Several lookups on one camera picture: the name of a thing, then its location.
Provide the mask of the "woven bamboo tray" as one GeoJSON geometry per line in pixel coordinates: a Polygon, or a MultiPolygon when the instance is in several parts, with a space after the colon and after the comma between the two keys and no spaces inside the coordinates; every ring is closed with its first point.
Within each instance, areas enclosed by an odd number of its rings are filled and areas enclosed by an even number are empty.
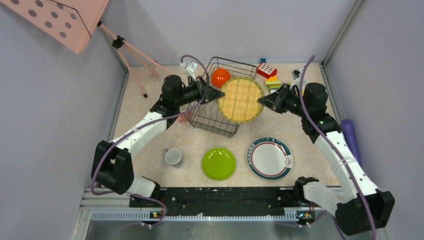
{"type": "Polygon", "coordinates": [[[259,83],[247,77],[234,77],[224,83],[220,89],[225,96],[217,100],[222,116],[236,124],[254,121],[264,107],[258,100],[265,96],[259,83]]]}

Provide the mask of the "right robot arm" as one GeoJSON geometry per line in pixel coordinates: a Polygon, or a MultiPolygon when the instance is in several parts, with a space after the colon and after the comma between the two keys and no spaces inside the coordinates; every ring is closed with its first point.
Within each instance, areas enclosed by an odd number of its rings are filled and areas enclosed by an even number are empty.
{"type": "Polygon", "coordinates": [[[303,131],[324,155],[342,189],[338,193],[314,177],[299,177],[294,187],[294,202],[299,206],[313,202],[322,207],[347,236],[375,233],[387,226],[395,198],[390,191],[381,191],[363,171],[340,125],[327,112],[327,100],[325,86],[313,82],[306,84],[302,96],[295,86],[283,84],[257,101],[273,112],[290,112],[301,118],[303,131]]]}

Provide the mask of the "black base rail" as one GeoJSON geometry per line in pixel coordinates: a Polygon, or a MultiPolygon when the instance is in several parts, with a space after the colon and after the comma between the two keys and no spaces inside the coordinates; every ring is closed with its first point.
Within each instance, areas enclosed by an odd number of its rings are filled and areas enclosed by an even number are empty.
{"type": "Polygon", "coordinates": [[[168,220],[270,219],[308,225],[324,215],[319,206],[296,198],[291,187],[168,187],[156,190],[151,200],[131,196],[129,207],[157,209],[150,217],[168,220]]]}

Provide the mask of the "stack of coloured blocks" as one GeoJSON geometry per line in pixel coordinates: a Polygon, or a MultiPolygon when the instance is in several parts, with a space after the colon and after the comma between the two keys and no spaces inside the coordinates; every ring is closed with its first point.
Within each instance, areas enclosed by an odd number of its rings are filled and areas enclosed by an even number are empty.
{"type": "Polygon", "coordinates": [[[282,85],[283,83],[278,80],[276,75],[271,76],[270,78],[267,78],[265,80],[265,86],[267,87],[270,93],[277,91],[282,85]]]}

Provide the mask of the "pink perforated board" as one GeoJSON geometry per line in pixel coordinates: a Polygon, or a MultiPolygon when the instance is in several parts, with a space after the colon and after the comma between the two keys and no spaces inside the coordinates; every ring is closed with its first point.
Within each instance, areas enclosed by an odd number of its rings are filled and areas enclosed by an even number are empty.
{"type": "Polygon", "coordinates": [[[8,7],[75,54],[91,40],[108,0],[2,0],[8,7]]]}

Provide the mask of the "small grey mug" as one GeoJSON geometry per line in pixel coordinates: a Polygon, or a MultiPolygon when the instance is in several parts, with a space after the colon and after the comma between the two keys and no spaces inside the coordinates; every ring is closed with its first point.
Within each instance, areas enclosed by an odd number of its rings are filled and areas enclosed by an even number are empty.
{"type": "Polygon", "coordinates": [[[182,153],[180,152],[180,150],[178,149],[165,149],[165,161],[173,166],[173,167],[177,167],[182,163],[182,153]]]}

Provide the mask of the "orange bowl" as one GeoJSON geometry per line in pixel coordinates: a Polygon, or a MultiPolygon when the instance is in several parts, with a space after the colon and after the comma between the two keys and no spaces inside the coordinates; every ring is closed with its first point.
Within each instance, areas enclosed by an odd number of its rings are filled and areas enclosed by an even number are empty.
{"type": "Polygon", "coordinates": [[[221,88],[227,81],[231,79],[230,72],[224,68],[217,68],[211,75],[211,83],[217,88],[221,88]]]}

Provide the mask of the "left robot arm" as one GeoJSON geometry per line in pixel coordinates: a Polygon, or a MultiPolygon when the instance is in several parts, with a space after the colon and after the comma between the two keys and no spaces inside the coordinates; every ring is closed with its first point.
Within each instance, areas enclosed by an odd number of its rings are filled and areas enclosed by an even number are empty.
{"type": "Polygon", "coordinates": [[[161,94],[145,117],[122,136],[102,140],[96,146],[91,170],[91,184],[106,187],[118,195],[139,195],[149,207],[160,202],[157,183],[134,174],[133,158],[156,135],[169,129],[179,116],[180,108],[194,103],[194,107],[218,100],[225,93],[210,85],[210,78],[196,77],[195,61],[183,65],[188,75],[188,84],[175,74],[164,78],[161,94]]]}

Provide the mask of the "pink tripod stand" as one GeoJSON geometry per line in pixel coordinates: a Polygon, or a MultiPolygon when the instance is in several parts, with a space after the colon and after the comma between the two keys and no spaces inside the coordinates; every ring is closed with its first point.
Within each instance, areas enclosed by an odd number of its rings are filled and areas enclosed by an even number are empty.
{"type": "Polygon", "coordinates": [[[118,57],[124,63],[129,75],[132,77],[137,87],[141,91],[141,94],[144,98],[148,98],[148,93],[146,91],[145,86],[142,81],[138,77],[137,73],[131,67],[129,61],[124,56],[123,50],[129,53],[135,60],[137,60],[146,70],[147,72],[143,72],[143,75],[153,76],[158,78],[159,73],[156,71],[155,67],[159,68],[163,72],[168,75],[171,75],[171,72],[168,71],[164,66],[159,64],[157,61],[150,58],[147,54],[133,46],[129,43],[124,37],[115,34],[112,30],[110,30],[101,20],[98,21],[97,27],[102,30],[107,36],[112,39],[111,45],[115,49],[118,57]]]}

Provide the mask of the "red toy block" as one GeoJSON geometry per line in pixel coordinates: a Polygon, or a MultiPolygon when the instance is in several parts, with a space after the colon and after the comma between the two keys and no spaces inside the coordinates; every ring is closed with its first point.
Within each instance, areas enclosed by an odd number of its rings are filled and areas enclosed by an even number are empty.
{"type": "Polygon", "coordinates": [[[276,76],[277,72],[278,71],[276,68],[272,67],[271,65],[268,65],[265,62],[260,63],[256,69],[256,73],[266,79],[276,76]]]}

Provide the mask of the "white plate green red rim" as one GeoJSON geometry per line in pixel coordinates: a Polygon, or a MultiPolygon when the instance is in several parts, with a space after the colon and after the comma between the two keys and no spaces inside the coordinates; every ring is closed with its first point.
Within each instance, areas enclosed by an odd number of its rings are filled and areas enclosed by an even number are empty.
{"type": "Polygon", "coordinates": [[[281,180],[294,167],[291,150],[273,137],[263,137],[252,142],[247,149],[246,161],[253,174],[266,181],[281,180]]]}

